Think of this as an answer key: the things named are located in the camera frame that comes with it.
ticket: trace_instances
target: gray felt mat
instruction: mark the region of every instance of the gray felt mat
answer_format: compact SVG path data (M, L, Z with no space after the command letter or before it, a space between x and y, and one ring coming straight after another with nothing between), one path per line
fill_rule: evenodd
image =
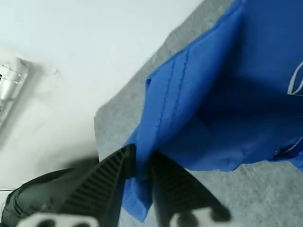
M140 121L145 79L216 22L232 0L205 0L166 39L131 81L95 117L100 159L123 146ZM229 173L192 172L245 227L303 226L303 174L288 162L242 165ZM121 210L121 227L156 227L153 207L144 223Z

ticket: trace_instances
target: screw hole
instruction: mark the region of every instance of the screw hole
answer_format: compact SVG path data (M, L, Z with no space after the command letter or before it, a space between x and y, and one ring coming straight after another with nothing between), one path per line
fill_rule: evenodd
M56 223L54 220L46 219L46 220L41 221L37 225L37 227L54 227L55 225L56 225Z
M74 227L90 227L90 225L87 223L79 223L79 224L76 224Z

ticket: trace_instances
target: blue fabric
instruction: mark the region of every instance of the blue fabric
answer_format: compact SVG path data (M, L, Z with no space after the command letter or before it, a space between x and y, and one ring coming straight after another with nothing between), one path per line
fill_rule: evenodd
M303 170L303 146L279 153L303 136L302 9L301 0L236 0L148 77L142 119L127 141L137 145L137 177L123 199L131 215L143 221L151 205L144 175L155 149L191 170L261 160Z

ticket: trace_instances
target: white surface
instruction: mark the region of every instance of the white surface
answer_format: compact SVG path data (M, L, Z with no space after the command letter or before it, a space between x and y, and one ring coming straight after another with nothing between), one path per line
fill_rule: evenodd
M0 134L0 188L96 155L96 110L201 1L0 0L0 55L38 62Z

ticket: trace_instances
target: stitching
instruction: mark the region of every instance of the stitching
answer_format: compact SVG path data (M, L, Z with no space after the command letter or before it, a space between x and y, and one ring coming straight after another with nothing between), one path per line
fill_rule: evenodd
M165 91L165 96L164 96L164 100L163 100L163 106L162 106L162 110L161 110L160 120L159 120L159 124L157 125L156 143L158 142L158 139L159 139L159 131L160 131L161 123L162 123L163 112L164 112L164 109L165 109L167 94L169 92L169 86L170 86L170 82L171 82L171 77L172 77L172 74L173 74L174 69L175 69L175 62L176 61L174 59L174 61L172 63L172 66L171 66L171 72L170 72L170 76L169 76L169 81L168 81L167 86L166 86L166 91Z
M183 70L182 70L182 77L181 77L180 82L178 84L178 95L177 95L177 100L176 100L176 103L175 103L175 106L174 106L174 111L173 111L173 114L172 114L172 117L171 117L170 127L172 126L172 124L174 122L174 119L176 117L177 108L179 106L179 99L180 99L181 89L182 89L183 80L184 80L184 76L185 76L185 70L187 68L188 53L189 53L189 50L186 52L186 58L185 58L184 67L183 67Z

